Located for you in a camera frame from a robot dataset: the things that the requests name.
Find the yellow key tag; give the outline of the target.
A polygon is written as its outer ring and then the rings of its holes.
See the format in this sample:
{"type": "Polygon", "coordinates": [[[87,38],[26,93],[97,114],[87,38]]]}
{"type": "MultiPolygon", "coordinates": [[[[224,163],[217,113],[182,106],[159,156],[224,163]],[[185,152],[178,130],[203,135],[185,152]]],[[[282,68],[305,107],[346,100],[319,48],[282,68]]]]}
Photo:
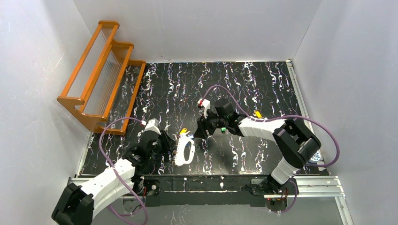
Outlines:
{"type": "Polygon", "coordinates": [[[183,135],[183,134],[186,134],[188,132],[188,130],[187,130],[187,128],[183,128],[181,131],[180,131],[180,135],[183,135]]]}

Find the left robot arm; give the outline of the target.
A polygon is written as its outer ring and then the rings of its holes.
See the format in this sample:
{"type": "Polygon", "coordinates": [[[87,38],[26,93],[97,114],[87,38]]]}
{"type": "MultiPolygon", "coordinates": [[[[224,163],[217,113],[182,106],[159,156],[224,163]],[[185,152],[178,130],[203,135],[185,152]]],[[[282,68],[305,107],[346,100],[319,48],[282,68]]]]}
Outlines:
{"type": "Polygon", "coordinates": [[[52,220],[59,225],[90,225],[105,207],[133,190],[151,157],[173,151],[176,146],[164,130],[144,131],[139,142],[114,166],[79,185],[69,183],[51,214],[52,220]]]}

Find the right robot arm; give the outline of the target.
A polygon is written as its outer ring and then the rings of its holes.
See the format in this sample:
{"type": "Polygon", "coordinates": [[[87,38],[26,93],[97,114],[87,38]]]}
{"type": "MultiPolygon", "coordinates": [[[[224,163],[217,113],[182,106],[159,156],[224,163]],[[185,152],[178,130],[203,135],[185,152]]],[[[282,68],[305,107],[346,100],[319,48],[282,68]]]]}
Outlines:
{"type": "Polygon", "coordinates": [[[281,190],[321,148],[320,140],[297,118],[259,121],[237,113],[232,103],[225,98],[216,101],[215,112],[211,110],[210,101],[206,99],[201,98],[198,107],[203,114],[197,119],[194,138],[207,139],[215,130],[220,129],[233,135],[252,136],[276,143],[282,159],[260,185],[267,192],[276,193],[281,190]]]}

